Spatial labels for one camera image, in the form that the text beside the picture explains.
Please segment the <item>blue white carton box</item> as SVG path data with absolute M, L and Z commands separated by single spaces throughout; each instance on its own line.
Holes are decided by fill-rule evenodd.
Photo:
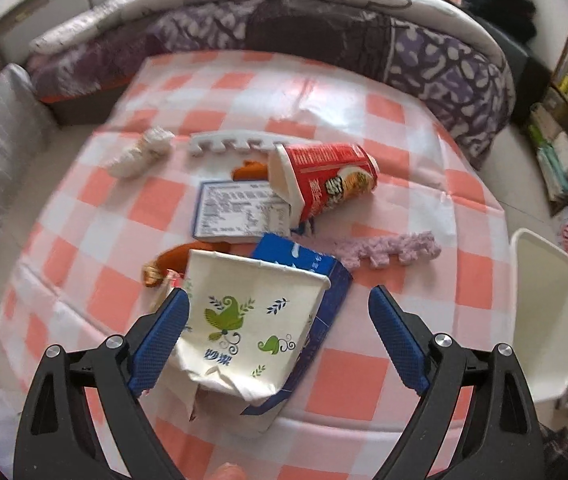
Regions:
M 272 233 L 252 258 L 275 271 L 258 280 L 260 296 L 248 320 L 249 375 L 269 387 L 267 399 L 252 401 L 243 417 L 277 413 L 292 396 L 324 343 L 352 283 L 334 257 Z

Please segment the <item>black clothes pile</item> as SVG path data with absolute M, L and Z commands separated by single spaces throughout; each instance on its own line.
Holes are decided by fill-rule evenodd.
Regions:
M 537 35 L 532 0 L 462 0 L 462 8 L 526 44 Z

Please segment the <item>white foam puzzle strip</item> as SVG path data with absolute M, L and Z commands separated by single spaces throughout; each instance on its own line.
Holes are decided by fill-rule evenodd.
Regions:
M 289 144 L 293 138 L 282 134 L 254 130 L 223 130 L 193 134 L 188 140 L 188 154 L 203 156 L 207 152 L 223 154 L 232 150 L 237 153 L 257 151 L 267 153 L 277 145 Z

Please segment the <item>grey pillow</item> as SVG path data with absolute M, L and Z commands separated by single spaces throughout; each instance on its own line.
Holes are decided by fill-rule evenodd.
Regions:
M 8 64 L 0 71 L 0 229 L 7 211 L 57 122 L 34 95 L 26 70 Z

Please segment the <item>white plastic trash bin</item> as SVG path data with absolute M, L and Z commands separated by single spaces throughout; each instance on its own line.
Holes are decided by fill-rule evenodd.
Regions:
M 513 348 L 532 400 L 568 390 L 568 254 L 527 229 L 511 237 Z

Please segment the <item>white blue label box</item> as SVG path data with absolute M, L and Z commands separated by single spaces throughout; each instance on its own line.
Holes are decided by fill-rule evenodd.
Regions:
M 200 184 L 192 223 L 196 240 L 257 243 L 267 233 L 290 235 L 290 205 L 268 181 Z

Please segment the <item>black cabinet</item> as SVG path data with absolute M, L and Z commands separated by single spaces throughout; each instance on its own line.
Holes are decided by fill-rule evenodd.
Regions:
M 475 16 L 475 20 L 490 33 L 505 54 L 516 93 L 511 122 L 523 127 L 529 118 L 531 107 L 542 100 L 551 79 L 551 72 L 534 52 L 507 32 L 479 16 Z

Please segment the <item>red white checkered cloth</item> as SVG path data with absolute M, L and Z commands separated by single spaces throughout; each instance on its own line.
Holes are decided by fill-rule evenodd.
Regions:
M 139 177 L 111 177 L 106 165 L 150 128 L 174 134 L 172 152 Z M 155 298 L 142 266 L 190 240 L 199 183 L 226 178 L 243 160 L 237 152 L 194 157 L 188 137 L 233 129 L 361 145 L 380 168 L 377 188 L 322 214 L 316 234 L 427 230 L 441 254 L 357 270 L 318 356 L 262 436 L 189 420 L 165 384 L 144 398 L 145 411 L 190 479 L 225 463 L 252 479 L 369 479 L 418 400 L 374 330 L 370 290 L 386 286 L 431 330 L 475 349 L 511 340 L 515 311 L 498 201 L 421 101 L 363 76 L 245 51 L 147 60 L 34 224 L 0 307 L 0 343 L 28 387 L 50 344 L 81 350 L 125 332 Z

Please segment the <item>red instant noodle cup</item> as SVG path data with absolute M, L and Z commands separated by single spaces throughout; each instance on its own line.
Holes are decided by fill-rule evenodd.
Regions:
M 278 145 L 267 167 L 272 191 L 290 206 L 292 229 L 371 193 L 378 181 L 375 158 L 352 143 Z

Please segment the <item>white tissue wad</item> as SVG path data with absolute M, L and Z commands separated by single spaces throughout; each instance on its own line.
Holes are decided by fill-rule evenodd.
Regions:
M 106 171 L 116 179 L 139 177 L 172 152 L 173 139 L 174 134 L 163 128 L 147 129 L 135 144 L 106 165 Z

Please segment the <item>white paper cup green print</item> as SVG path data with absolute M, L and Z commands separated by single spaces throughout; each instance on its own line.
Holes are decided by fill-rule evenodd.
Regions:
M 179 370 L 199 387 L 259 404 L 284 386 L 324 292 L 322 274 L 193 250 L 184 284 L 190 315 Z

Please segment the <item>purple white patterned quilt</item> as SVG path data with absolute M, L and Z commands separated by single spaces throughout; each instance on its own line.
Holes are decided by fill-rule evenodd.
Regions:
M 43 102 L 127 84 L 155 55 L 247 50 L 350 70 L 421 100 L 480 168 L 508 124 L 503 50 L 444 0 L 107 0 L 30 42 Z

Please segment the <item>small orange peel piece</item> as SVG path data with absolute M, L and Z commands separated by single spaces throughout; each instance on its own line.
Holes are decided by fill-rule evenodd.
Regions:
M 268 179 L 268 165 L 256 160 L 245 160 L 241 167 L 232 171 L 233 181 L 267 181 Z

